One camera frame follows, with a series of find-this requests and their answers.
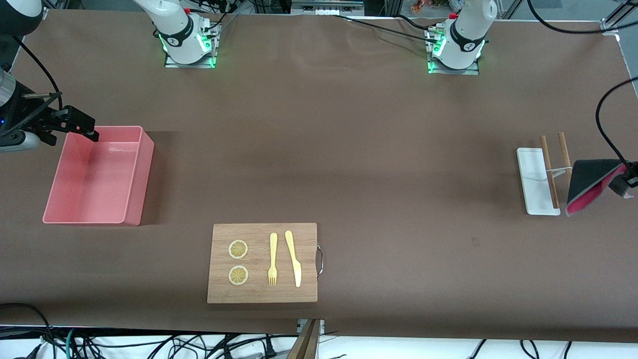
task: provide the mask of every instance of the white floor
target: white floor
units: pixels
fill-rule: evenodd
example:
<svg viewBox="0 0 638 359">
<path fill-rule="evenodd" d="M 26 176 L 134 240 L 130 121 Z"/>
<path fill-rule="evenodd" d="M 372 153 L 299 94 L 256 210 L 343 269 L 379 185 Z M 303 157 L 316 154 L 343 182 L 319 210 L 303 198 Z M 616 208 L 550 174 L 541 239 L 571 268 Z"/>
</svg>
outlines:
<svg viewBox="0 0 638 359">
<path fill-rule="evenodd" d="M 244 340 L 262 335 L 242 335 Z M 167 338 L 166 336 L 152 337 L 107 337 L 95 340 L 97 344 L 121 345 L 144 342 L 156 342 Z M 223 338 L 222 335 L 206 335 L 204 340 L 211 347 Z M 273 339 L 273 348 L 277 352 L 288 350 L 294 343 L 294 338 Z M 468 359 L 474 352 L 478 339 L 407 339 L 407 338 L 372 338 L 372 337 L 330 337 L 326 336 L 319 345 L 319 359 L 333 359 L 344 356 L 345 359 Z M 38 339 L 0 340 L 0 359 L 14 359 L 25 357 L 38 345 Z M 539 356 L 542 359 L 563 359 L 566 342 L 536 341 Z M 155 345 L 140 346 L 135 348 L 102 348 L 103 356 L 108 359 L 138 359 L 146 358 L 155 348 Z M 165 346 L 155 357 L 164 359 L 168 357 L 170 345 Z M 204 353 L 198 351 L 198 357 L 203 358 Z M 249 355 L 263 353 L 261 344 L 252 343 L 232 351 L 235 359 L 245 358 Z M 65 358 L 64 353 L 58 349 L 58 358 Z M 52 347 L 46 344 L 40 349 L 37 359 L 52 358 Z M 180 350 L 175 359 L 196 359 L 196 354 L 188 350 Z M 518 340 L 488 340 L 477 359 L 529 359 L 521 350 Z M 638 344 L 575 342 L 573 343 L 568 359 L 636 359 L 638 358 Z"/>
</svg>

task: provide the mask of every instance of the metal handle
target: metal handle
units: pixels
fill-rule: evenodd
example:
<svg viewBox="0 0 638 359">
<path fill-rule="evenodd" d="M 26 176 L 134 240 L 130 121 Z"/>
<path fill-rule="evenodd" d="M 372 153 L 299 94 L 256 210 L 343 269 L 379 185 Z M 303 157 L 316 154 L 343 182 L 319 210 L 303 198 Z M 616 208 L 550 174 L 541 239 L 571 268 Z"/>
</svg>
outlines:
<svg viewBox="0 0 638 359">
<path fill-rule="evenodd" d="M 321 268 L 319 268 L 319 271 L 317 272 L 317 279 L 319 279 L 319 276 L 323 273 L 323 250 L 321 249 L 319 242 L 317 242 L 317 250 L 319 251 L 319 254 L 321 254 Z"/>
</svg>

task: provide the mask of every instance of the brown table surface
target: brown table surface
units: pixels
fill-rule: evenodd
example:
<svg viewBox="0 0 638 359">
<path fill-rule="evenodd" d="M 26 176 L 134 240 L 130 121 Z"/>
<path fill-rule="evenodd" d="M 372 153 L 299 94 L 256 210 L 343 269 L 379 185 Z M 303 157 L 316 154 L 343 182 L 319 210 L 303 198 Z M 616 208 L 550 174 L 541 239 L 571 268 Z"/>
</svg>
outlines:
<svg viewBox="0 0 638 359">
<path fill-rule="evenodd" d="M 613 37 L 497 22 L 481 74 L 455 77 L 428 74 L 421 43 L 335 17 L 240 16 L 215 70 L 164 69 L 152 30 L 144 13 L 51 11 L 27 37 L 65 103 L 156 149 L 134 228 L 42 224 L 63 135 L 0 156 L 0 301 L 54 325 L 638 340 L 638 201 L 529 216 L 516 161 L 545 134 L 560 164 L 559 131 L 573 160 L 614 157 L 594 120 L 628 76 Z M 24 53 L 15 75 L 50 89 Z M 629 159 L 637 112 L 630 86 L 602 112 Z M 241 222 L 318 223 L 317 303 L 206 304 L 212 226 Z"/>
</svg>

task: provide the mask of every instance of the lemon slice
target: lemon slice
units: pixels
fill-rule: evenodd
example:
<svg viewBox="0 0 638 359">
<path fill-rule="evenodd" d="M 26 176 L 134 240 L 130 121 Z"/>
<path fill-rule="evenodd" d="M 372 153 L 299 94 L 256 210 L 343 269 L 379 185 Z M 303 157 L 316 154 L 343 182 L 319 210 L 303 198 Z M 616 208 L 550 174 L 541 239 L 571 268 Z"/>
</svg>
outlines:
<svg viewBox="0 0 638 359">
<path fill-rule="evenodd" d="M 235 259 L 243 258 L 248 253 L 248 245 L 242 240 L 233 241 L 228 246 L 228 254 Z"/>
<path fill-rule="evenodd" d="M 228 272 L 228 280 L 236 286 L 241 286 L 248 280 L 248 270 L 244 266 L 234 266 Z"/>
</svg>

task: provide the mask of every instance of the white tray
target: white tray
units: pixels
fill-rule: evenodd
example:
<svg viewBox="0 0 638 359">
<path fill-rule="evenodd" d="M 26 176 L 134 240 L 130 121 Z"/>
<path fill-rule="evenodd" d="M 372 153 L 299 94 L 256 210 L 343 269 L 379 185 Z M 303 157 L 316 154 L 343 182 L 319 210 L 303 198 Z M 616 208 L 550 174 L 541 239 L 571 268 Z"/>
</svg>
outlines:
<svg viewBox="0 0 638 359">
<path fill-rule="evenodd" d="M 560 209 L 554 209 L 552 204 L 543 150 L 521 147 L 516 150 L 516 155 L 521 170 L 521 183 L 523 183 L 527 214 L 535 216 L 560 215 Z"/>
</svg>

